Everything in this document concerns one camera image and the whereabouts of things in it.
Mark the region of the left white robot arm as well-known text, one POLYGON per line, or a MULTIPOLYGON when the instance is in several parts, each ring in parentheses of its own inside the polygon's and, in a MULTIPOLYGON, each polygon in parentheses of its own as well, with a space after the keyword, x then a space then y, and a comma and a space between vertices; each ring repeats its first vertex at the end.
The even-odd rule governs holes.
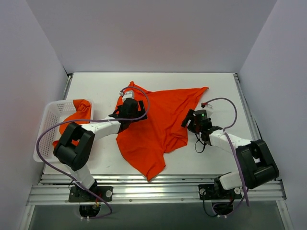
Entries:
POLYGON ((142 100, 124 99, 123 104, 106 117, 105 122, 79 125, 71 122, 58 140, 53 154, 69 169, 80 184, 80 196, 91 201, 97 194, 97 182, 87 166, 93 143, 96 140, 126 130, 131 123, 147 118, 142 100))

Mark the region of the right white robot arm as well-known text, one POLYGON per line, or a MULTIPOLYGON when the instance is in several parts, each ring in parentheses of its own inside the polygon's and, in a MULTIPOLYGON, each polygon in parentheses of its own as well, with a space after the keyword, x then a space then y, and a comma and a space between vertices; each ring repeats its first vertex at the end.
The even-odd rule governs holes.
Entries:
POLYGON ((214 146, 231 153, 238 170, 215 178, 213 192, 223 198, 235 188, 254 189, 280 176, 279 169, 264 140, 255 141, 227 134, 222 127, 213 126, 207 110, 190 109, 182 121, 205 148, 214 146))

